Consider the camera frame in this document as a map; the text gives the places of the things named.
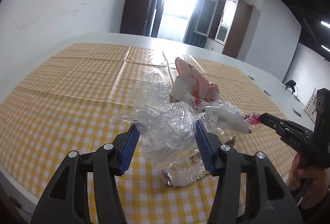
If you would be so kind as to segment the person's right hand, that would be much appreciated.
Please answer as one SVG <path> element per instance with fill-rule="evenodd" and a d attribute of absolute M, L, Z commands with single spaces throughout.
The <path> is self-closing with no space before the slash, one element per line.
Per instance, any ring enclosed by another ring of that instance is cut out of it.
<path fill-rule="evenodd" d="M 295 191 L 300 188 L 303 179 L 310 180 L 301 202 L 302 209 L 309 210 L 321 202 L 328 193 L 329 169 L 317 166 L 302 168 L 302 160 L 302 156 L 296 154 L 286 185 L 290 191 Z"/>

